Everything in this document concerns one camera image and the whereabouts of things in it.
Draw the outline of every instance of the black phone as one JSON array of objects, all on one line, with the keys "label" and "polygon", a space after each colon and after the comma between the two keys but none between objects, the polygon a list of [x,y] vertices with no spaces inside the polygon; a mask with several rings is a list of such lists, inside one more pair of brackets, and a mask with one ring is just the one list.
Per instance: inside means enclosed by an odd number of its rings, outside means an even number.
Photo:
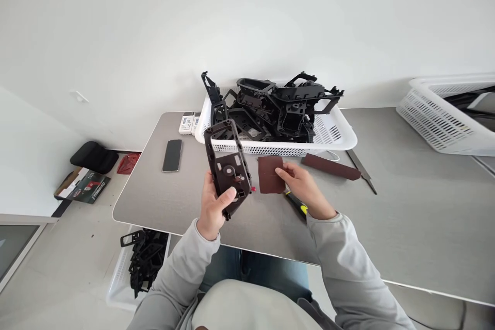
[{"label": "black phone", "polygon": [[163,172],[179,170],[180,154],[182,152],[182,139],[170,140],[165,150],[165,160],[163,160]]}]

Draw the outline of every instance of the black cushion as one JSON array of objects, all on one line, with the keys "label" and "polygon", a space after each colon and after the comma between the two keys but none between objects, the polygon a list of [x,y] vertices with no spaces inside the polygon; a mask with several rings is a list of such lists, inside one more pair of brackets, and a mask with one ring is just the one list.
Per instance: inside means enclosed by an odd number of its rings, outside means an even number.
[{"label": "black cushion", "polygon": [[100,174],[106,174],[112,170],[119,155],[107,150],[97,142],[86,142],[71,157],[71,164],[87,168]]}]

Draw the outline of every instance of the white wall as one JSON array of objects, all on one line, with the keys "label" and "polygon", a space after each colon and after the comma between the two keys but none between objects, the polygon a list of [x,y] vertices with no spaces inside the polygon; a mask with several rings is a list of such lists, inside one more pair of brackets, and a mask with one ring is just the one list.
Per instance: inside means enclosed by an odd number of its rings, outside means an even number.
[{"label": "white wall", "polygon": [[51,217],[83,137],[3,88],[0,133],[0,214]]},{"label": "white wall", "polygon": [[221,85],[305,70],[346,90],[340,107],[495,70],[494,0],[0,0],[0,14],[0,84],[119,149],[142,149],[164,111],[200,109],[205,69]]}]

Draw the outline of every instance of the sandpaper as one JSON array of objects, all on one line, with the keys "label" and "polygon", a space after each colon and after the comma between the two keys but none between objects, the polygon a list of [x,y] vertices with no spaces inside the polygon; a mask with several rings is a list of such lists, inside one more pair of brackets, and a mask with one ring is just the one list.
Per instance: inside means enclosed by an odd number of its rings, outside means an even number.
[{"label": "sandpaper", "polygon": [[261,193],[282,193],[285,182],[275,173],[276,168],[284,168],[281,156],[258,157],[259,191]]},{"label": "sandpaper", "polygon": [[306,156],[302,159],[301,164],[349,180],[361,178],[361,172],[355,168],[351,168],[346,165],[339,164],[338,162],[330,161],[311,154],[306,154]]}]

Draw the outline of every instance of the white cable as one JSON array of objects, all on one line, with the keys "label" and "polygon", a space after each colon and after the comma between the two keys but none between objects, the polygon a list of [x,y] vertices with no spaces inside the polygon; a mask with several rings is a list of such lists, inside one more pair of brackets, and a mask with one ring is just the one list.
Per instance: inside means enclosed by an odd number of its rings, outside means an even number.
[{"label": "white cable", "polygon": [[331,159],[331,161],[335,161],[335,162],[340,161],[340,157],[339,157],[339,155],[337,155],[335,152],[332,152],[332,151],[327,151],[327,152],[330,152],[332,155],[334,155],[334,159],[335,159],[335,157],[337,157],[337,159],[336,159],[336,160]]}]

